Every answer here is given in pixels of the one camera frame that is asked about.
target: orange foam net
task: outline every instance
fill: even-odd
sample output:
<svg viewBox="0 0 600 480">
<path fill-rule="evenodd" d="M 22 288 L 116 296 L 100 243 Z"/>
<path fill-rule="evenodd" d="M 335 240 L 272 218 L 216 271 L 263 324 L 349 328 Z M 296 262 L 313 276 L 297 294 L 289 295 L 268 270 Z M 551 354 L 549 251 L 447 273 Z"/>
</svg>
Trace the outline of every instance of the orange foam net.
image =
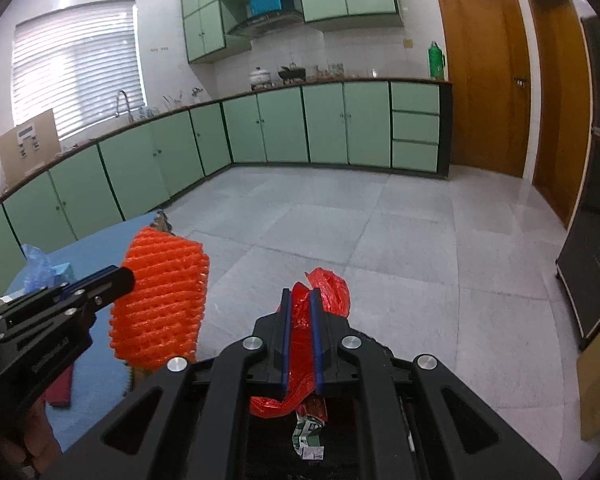
<svg viewBox="0 0 600 480">
<path fill-rule="evenodd" d="M 122 266 L 134 272 L 136 286 L 111 309 L 116 357 L 149 370 L 174 356 L 195 360 L 209 274 L 202 244 L 145 227 Z"/>
</svg>

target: silver screw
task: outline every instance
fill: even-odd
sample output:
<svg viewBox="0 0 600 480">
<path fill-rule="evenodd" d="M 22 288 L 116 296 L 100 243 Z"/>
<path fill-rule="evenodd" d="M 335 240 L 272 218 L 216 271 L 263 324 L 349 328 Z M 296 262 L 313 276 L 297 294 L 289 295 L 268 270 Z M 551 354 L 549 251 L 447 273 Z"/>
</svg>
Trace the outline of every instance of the silver screw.
<svg viewBox="0 0 600 480">
<path fill-rule="evenodd" d="M 243 340 L 242 346 L 247 350 L 257 350 L 262 346 L 262 339 L 254 335 L 250 335 Z"/>
<path fill-rule="evenodd" d="M 433 370 L 436 366 L 438 366 L 438 360 L 433 357 L 433 355 L 424 354 L 418 357 L 416 361 L 418 366 L 423 370 Z"/>
<path fill-rule="evenodd" d="M 358 336 L 347 335 L 342 338 L 342 346 L 344 346 L 344 348 L 348 348 L 349 350 L 360 348 L 360 345 L 362 345 L 362 340 Z"/>
<path fill-rule="evenodd" d="M 170 372 L 181 372 L 188 364 L 184 357 L 172 357 L 167 362 L 167 368 Z"/>
</svg>

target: brown cardboard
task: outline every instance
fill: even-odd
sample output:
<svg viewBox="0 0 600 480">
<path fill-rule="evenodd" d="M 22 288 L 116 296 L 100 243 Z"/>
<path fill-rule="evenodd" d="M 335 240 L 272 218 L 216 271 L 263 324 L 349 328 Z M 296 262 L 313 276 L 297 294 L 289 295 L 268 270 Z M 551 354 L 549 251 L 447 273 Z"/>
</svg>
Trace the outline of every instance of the brown cardboard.
<svg viewBox="0 0 600 480">
<path fill-rule="evenodd" d="M 25 132 L 22 146 L 18 145 L 19 132 Z M 53 110 L 42 112 L 9 130 L 0 136 L 0 162 L 7 186 L 15 187 L 31 173 L 53 161 L 61 151 Z"/>
<path fill-rule="evenodd" d="M 600 333 L 578 358 L 580 436 L 589 440 L 600 433 Z"/>
</svg>

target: green bottle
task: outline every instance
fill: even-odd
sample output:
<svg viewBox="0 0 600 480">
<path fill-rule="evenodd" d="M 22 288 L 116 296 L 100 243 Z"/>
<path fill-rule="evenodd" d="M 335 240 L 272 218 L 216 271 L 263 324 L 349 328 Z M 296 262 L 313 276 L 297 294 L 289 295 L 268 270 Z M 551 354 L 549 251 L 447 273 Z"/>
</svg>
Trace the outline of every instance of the green bottle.
<svg viewBox="0 0 600 480">
<path fill-rule="evenodd" d="M 427 52 L 429 53 L 429 75 L 434 79 L 444 79 L 446 62 L 440 47 L 432 41 Z"/>
</svg>

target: window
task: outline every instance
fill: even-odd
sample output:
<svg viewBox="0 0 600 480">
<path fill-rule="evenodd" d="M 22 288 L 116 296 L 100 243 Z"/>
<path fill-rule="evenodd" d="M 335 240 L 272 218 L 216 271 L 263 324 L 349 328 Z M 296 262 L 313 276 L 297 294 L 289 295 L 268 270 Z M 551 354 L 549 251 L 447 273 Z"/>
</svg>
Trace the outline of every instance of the window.
<svg viewBox="0 0 600 480">
<path fill-rule="evenodd" d="M 14 123 L 53 108 L 63 138 L 113 117 L 120 89 L 132 109 L 142 106 L 136 23 L 134 0 L 115 0 L 19 24 L 11 63 Z M 122 100 L 120 109 L 125 108 Z"/>
</svg>

